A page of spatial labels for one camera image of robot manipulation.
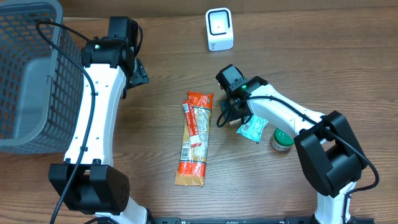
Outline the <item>small orange box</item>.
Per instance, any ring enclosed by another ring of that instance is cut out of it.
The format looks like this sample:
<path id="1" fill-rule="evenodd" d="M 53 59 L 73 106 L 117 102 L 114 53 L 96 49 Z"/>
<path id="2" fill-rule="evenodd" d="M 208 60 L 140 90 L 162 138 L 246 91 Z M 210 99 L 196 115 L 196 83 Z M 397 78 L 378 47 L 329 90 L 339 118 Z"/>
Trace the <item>small orange box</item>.
<path id="1" fill-rule="evenodd" d="M 236 124 L 236 123 L 238 123 L 238 122 L 240 122 L 240 121 L 241 121 L 240 118 L 239 118 L 239 119 L 235 119 L 235 120 L 230 121 L 229 124 L 230 124 L 230 125 L 233 125 L 233 124 Z"/>

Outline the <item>green lid white jar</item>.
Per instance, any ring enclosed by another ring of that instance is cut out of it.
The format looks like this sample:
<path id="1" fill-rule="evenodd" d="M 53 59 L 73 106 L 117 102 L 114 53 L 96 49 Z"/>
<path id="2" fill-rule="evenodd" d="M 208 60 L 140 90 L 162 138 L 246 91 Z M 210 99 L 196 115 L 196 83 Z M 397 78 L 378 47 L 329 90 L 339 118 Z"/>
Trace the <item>green lid white jar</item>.
<path id="1" fill-rule="evenodd" d="M 294 140 L 281 129 L 276 128 L 270 138 L 270 144 L 278 151 L 287 151 L 294 145 Z"/>

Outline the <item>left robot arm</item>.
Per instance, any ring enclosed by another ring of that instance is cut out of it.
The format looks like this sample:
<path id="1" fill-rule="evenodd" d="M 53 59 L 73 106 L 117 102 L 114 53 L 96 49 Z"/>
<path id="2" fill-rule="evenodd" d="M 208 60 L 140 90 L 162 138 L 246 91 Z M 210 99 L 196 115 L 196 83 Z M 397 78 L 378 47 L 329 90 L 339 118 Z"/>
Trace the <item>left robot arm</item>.
<path id="1" fill-rule="evenodd" d="M 51 164 L 49 181 L 60 198 L 53 211 L 55 222 L 62 205 L 94 215 L 92 223 L 145 224 L 149 210 L 130 197 L 127 175 L 113 167 L 113 134 L 120 99 L 149 77 L 137 58 L 143 40 L 134 20 L 113 16 L 108 34 L 87 40 L 81 60 L 66 58 L 84 76 L 80 110 L 72 141 L 61 164 Z"/>

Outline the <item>grey plastic mesh basket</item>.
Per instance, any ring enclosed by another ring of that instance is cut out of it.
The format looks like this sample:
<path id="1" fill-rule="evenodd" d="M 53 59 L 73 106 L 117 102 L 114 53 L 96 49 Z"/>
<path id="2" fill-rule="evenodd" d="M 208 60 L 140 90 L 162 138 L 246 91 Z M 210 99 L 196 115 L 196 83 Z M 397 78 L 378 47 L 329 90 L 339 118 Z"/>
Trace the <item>grey plastic mesh basket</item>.
<path id="1" fill-rule="evenodd" d="M 58 1 L 1 1 L 1 151 L 65 152 L 75 132 L 84 76 Z"/>

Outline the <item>teal snack packet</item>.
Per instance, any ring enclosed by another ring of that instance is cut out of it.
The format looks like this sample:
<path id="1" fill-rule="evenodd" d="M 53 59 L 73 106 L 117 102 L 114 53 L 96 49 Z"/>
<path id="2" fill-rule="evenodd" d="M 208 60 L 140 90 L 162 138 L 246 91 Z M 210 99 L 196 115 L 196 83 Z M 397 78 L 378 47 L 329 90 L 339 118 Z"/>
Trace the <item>teal snack packet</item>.
<path id="1" fill-rule="evenodd" d="M 254 142 L 260 142 L 263 130 L 269 123 L 268 120 L 252 115 L 245 122 L 238 128 L 236 133 Z"/>

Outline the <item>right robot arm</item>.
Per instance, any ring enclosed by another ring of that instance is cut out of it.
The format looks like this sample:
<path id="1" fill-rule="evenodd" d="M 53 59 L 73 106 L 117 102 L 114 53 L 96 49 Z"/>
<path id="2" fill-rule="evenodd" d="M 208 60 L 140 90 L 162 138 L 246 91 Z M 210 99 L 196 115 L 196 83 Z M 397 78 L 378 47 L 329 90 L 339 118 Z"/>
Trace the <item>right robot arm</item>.
<path id="1" fill-rule="evenodd" d="M 304 176 L 317 191 L 317 209 L 309 223 L 373 223 L 350 214 L 350 195 L 368 166 L 347 119 L 304 108 L 278 93 L 265 79 L 248 80 L 234 65 L 216 75 L 226 92 L 220 118 L 264 118 L 294 140 Z"/>

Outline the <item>long orange noodle package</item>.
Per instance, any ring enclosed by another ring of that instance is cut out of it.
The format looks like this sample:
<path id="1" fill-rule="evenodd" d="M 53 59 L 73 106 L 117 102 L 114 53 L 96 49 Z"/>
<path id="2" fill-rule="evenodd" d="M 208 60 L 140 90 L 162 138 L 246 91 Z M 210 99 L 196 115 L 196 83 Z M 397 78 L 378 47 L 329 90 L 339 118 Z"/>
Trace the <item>long orange noodle package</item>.
<path id="1" fill-rule="evenodd" d="M 189 91 L 188 99 L 182 103 L 185 114 L 183 139 L 175 184 L 182 186 L 204 186 L 213 94 Z"/>

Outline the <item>white barcode scanner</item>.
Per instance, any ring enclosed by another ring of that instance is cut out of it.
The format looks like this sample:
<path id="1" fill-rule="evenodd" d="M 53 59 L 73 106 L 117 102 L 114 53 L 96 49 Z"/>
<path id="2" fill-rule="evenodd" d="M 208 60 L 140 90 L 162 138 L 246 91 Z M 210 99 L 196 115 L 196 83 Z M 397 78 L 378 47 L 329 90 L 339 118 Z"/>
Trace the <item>white barcode scanner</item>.
<path id="1" fill-rule="evenodd" d="M 234 32 L 231 11 L 226 7 L 209 9 L 205 14 L 205 21 L 209 51 L 232 49 Z"/>

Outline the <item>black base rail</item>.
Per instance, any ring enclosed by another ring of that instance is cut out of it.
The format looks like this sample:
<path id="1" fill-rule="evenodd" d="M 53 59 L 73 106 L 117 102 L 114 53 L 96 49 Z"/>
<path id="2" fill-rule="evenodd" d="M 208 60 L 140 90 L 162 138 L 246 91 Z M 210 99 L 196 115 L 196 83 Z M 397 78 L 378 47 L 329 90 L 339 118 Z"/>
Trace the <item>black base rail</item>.
<path id="1" fill-rule="evenodd" d="M 313 217 L 285 217 L 273 219 L 240 219 L 240 220 L 222 220 L 222 219 L 181 219 L 179 217 L 159 217 L 152 218 L 148 223 L 155 224 L 316 224 Z"/>

